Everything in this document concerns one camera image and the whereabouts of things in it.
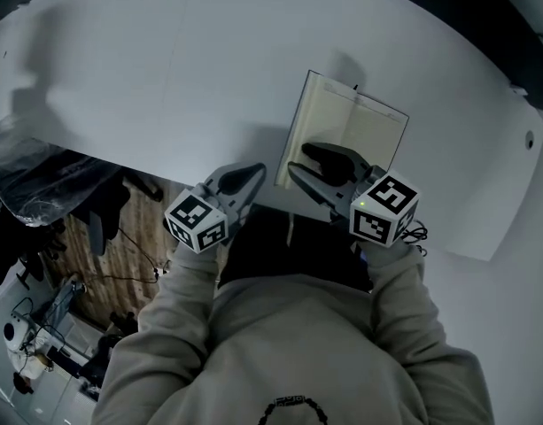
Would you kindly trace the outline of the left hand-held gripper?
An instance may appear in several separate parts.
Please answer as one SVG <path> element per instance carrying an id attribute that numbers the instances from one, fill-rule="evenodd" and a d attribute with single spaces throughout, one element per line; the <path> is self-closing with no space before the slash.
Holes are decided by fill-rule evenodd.
<path id="1" fill-rule="evenodd" d="M 242 210 L 266 180 L 263 163 L 221 166 L 204 183 L 185 189 L 166 209 L 169 232 L 185 247 L 201 253 L 230 238 Z"/>

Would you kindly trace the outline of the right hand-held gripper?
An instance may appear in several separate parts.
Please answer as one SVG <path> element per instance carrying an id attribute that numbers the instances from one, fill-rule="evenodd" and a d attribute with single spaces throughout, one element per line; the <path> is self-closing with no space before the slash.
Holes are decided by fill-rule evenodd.
<path id="1" fill-rule="evenodd" d="M 409 180 L 395 170 L 370 166 L 343 146 L 310 142 L 301 150 L 318 164 L 320 174 L 289 162 L 290 178 L 317 204 L 343 214 L 351 235 L 386 248 L 402 236 L 420 200 L 420 190 Z"/>

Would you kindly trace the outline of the blue notebook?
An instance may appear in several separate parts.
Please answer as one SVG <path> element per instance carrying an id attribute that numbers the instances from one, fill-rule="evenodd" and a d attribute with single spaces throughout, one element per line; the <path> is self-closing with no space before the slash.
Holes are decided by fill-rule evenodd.
<path id="1" fill-rule="evenodd" d="M 304 143 L 331 143 L 360 154 L 369 164 L 388 169 L 408 123 L 408 116 L 345 84 L 314 71 L 306 76 L 275 185 L 292 189 L 290 162 L 310 168 Z"/>

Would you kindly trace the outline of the person's left forearm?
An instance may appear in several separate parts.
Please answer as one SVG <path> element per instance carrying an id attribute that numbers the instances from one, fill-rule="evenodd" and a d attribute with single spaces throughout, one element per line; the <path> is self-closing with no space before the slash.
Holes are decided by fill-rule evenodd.
<path id="1" fill-rule="evenodd" d="M 159 280 L 158 294 L 138 317 L 138 335 L 147 344 L 204 350 L 219 273 L 217 254 L 217 248 L 197 254 L 178 244 L 169 273 Z"/>

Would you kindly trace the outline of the person's right forearm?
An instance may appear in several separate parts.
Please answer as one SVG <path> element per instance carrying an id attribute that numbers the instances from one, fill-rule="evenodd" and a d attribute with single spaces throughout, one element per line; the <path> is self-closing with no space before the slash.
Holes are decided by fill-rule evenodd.
<path id="1" fill-rule="evenodd" d="M 423 283 L 424 257 L 402 241 L 390 248 L 359 246 L 374 284 L 371 322 L 377 344 L 406 364 L 428 359 L 446 344 L 446 334 Z"/>

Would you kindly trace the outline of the person's beige sweatshirt torso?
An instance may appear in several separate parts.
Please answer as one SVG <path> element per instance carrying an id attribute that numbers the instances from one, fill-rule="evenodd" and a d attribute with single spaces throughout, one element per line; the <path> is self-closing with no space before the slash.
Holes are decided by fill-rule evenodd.
<path id="1" fill-rule="evenodd" d="M 404 363 L 372 293 L 305 275 L 215 287 L 204 350 L 114 348 L 92 425 L 493 425 L 482 369 L 446 344 Z"/>

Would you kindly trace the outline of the plastic-wrapped black office chair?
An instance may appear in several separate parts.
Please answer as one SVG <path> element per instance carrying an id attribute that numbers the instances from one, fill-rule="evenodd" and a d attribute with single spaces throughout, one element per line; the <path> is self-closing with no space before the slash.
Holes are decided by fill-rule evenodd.
<path id="1" fill-rule="evenodd" d="M 119 171 L 116 164 L 35 139 L 22 120 L 0 121 L 0 201 L 26 226 L 66 216 Z"/>

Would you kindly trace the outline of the black divider panel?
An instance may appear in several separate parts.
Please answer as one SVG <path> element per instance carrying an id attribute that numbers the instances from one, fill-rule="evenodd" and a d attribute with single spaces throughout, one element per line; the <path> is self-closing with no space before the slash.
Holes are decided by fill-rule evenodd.
<path id="1" fill-rule="evenodd" d="M 543 111 L 543 42 L 509 0 L 408 0 L 445 22 Z"/>

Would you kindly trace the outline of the white round device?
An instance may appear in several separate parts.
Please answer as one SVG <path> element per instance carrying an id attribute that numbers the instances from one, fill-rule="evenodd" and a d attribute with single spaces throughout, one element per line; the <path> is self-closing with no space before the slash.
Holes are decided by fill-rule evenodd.
<path id="1" fill-rule="evenodd" d="M 28 321 L 22 317 L 12 316 L 4 324 L 4 341 L 11 352 L 16 352 L 24 344 L 27 335 L 31 330 Z"/>

